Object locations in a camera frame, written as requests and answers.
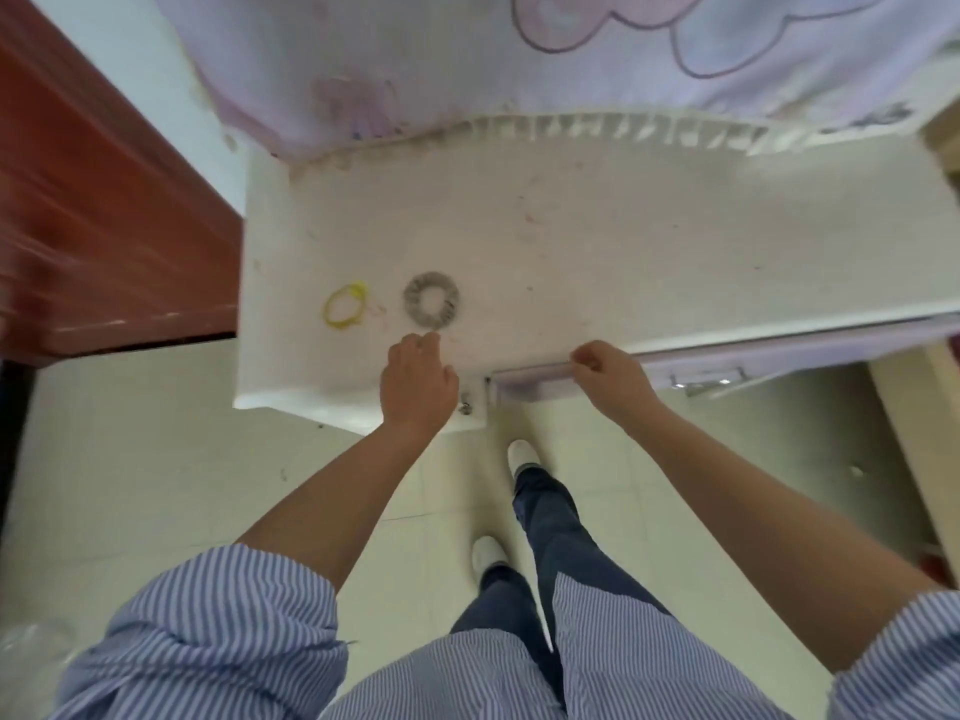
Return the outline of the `lilac desk drawer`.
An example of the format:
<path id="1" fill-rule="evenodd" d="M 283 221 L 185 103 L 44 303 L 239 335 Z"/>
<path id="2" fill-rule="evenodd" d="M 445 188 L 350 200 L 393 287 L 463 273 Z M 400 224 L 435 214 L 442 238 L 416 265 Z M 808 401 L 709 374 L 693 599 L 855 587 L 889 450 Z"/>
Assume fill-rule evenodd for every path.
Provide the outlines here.
<path id="1" fill-rule="evenodd" d="M 591 336 L 611 336 L 625 349 L 633 345 L 630 354 L 657 390 L 671 389 L 672 373 L 742 367 L 750 379 L 731 387 L 736 390 L 795 372 L 871 361 L 960 335 L 960 312 L 791 332 L 757 326 L 727 330 L 717 337 L 648 338 L 636 318 L 617 327 L 593 320 L 585 328 Z"/>

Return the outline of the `lilac cartoon print cloth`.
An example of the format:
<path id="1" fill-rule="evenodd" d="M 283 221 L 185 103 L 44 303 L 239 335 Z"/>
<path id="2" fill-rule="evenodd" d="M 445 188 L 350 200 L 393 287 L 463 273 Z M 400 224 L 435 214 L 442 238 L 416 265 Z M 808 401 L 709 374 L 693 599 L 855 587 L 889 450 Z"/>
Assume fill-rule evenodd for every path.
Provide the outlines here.
<path id="1" fill-rule="evenodd" d="M 838 128 L 960 33 L 960 0 L 153 1 L 221 122 L 287 161 L 512 115 Z"/>

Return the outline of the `beige cabinet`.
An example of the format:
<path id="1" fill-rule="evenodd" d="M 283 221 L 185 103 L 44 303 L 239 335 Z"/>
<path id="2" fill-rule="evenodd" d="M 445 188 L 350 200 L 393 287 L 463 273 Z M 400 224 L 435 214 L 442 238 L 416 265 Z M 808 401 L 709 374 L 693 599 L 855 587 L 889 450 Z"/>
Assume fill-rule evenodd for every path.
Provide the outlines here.
<path id="1" fill-rule="evenodd" d="M 869 371 L 960 588 L 960 336 L 883 356 Z"/>

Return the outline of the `white shoe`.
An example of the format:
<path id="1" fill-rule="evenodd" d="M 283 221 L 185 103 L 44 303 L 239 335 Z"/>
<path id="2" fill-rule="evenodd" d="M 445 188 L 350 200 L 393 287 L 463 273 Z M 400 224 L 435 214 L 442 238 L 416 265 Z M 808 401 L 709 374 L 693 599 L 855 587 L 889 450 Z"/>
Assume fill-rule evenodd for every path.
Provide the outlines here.
<path id="1" fill-rule="evenodd" d="M 526 472 L 542 472 L 540 455 L 535 447 L 525 439 L 515 439 L 507 447 L 507 466 L 513 483 L 513 492 L 516 493 L 522 475 Z"/>
<path id="2" fill-rule="evenodd" d="M 478 593 L 484 593 L 486 588 L 513 571 L 503 546 L 491 535 L 482 535 L 474 541 L 470 560 Z"/>

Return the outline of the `yellow rubber band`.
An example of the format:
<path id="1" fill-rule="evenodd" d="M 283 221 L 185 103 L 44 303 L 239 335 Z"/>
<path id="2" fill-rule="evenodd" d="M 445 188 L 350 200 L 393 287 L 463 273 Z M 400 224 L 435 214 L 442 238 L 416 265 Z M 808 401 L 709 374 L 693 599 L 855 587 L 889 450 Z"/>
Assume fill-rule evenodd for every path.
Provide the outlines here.
<path id="1" fill-rule="evenodd" d="M 323 304 L 323 323 L 334 330 L 360 326 L 367 313 L 368 298 L 369 288 L 363 282 L 354 281 L 336 289 Z"/>

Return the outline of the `person's right hand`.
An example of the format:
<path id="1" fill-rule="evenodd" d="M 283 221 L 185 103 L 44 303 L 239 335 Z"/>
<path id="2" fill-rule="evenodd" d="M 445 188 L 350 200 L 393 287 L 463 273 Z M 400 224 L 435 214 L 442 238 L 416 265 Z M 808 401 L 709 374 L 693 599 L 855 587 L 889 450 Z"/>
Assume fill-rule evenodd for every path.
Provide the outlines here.
<path id="1" fill-rule="evenodd" d="M 665 411 L 642 366 L 626 373 L 583 372 L 569 363 L 575 382 L 603 416 L 625 431 L 652 423 Z"/>

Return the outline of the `white desk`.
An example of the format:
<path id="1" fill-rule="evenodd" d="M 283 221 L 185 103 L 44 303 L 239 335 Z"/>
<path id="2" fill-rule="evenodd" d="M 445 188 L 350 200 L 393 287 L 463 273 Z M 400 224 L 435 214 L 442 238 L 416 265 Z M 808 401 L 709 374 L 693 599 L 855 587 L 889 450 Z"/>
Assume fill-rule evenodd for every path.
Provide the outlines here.
<path id="1" fill-rule="evenodd" d="M 570 351 L 960 312 L 960 205 L 914 137 L 812 146 L 693 120 L 479 119 L 306 164 L 253 156 L 233 406 L 368 434 L 403 336 L 440 333 L 472 415 L 572 390 Z M 354 281 L 366 315 L 322 310 Z"/>

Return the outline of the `blue striped shirt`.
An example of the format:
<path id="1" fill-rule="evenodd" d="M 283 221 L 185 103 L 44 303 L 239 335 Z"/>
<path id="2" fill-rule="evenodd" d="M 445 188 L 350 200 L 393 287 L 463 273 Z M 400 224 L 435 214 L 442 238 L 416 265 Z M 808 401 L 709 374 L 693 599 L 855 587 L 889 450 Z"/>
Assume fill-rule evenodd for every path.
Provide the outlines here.
<path id="1" fill-rule="evenodd" d="M 338 696 L 332 584 L 218 547 L 157 576 L 64 671 L 50 720 L 793 720 L 677 619 L 560 576 L 561 706 L 522 641 L 451 633 Z"/>

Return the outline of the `person's right forearm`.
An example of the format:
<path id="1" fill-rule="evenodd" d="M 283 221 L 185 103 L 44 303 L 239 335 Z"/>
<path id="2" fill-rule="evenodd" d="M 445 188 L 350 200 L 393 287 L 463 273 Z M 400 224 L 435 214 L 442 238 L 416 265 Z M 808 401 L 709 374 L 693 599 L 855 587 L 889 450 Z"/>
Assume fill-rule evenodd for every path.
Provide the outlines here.
<path id="1" fill-rule="evenodd" d="M 591 396 L 660 467 L 796 638 L 830 672 L 852 668 L 915 600 L 943 593 L 856 525 L 742 458 L 659 399 Z"/>

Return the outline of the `person's left hand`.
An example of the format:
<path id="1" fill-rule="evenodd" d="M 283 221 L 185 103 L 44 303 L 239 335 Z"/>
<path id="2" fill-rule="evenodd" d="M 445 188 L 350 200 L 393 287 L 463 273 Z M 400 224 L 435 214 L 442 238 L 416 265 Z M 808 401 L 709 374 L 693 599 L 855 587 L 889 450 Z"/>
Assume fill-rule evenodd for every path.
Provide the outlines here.
<path id="1" fill-rule="evenodd" d="M 384 423 L 430 442 L 460 404 L 460 379 L 439 353 L 401 353 L 401 340 L 388 350 L 380 377 Z"/>

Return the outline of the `clear plastic bag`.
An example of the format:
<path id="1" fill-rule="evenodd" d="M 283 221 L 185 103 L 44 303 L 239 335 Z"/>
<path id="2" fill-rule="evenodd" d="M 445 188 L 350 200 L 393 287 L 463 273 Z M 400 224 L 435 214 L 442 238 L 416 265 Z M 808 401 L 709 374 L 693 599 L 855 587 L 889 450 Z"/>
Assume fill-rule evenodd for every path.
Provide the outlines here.
<path id="1" fill-rule="evenodd" d="M 0 626 L 0 720 L 45 720 L 76 649 L 63 619 Z"/>

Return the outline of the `dark blue trousers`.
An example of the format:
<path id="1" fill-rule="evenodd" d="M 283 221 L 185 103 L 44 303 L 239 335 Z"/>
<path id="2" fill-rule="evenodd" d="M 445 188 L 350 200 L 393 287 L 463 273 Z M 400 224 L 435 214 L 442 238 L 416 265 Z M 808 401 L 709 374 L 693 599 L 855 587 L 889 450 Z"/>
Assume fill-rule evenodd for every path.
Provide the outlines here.
<path id="1" fill-rule="evenodd" d="M 500 630 L 517 637 L 564 708 L 562 654 L 552 607 L 560 574 L 594 589 L 639 600 L 666 616 L 669 611 L 600 549 L 582 524 L 568 489 L 545 467 L 521 476 L 512 508 L 534 555 L 546 624 L 539 617 L 528 581 L 512 569 L 508 577 L 478 592 L 450 632 Z"/>

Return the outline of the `person's left forearm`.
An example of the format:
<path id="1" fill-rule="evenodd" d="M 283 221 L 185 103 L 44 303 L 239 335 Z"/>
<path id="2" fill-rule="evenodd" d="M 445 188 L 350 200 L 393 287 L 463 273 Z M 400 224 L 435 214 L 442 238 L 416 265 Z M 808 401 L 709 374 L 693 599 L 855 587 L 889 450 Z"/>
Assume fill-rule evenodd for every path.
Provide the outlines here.
<path id="1" fill-rule="evenodd" d="M 398 486 L 444 424 L 385 419 L 269 509 L 236 544 L 290 559 L 341 591 Z"/>

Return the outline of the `red-brown wooden door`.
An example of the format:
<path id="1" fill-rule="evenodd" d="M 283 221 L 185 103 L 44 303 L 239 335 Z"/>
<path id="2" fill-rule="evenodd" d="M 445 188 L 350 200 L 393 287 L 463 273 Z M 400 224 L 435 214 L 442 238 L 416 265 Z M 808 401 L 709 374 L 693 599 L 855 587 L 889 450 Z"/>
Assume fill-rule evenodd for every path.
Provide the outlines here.
<path id="1" fill-rule="evenodd" d="M 30 0 L 0 0 L 0 360 L 235 335 L 242 218 Z"/>

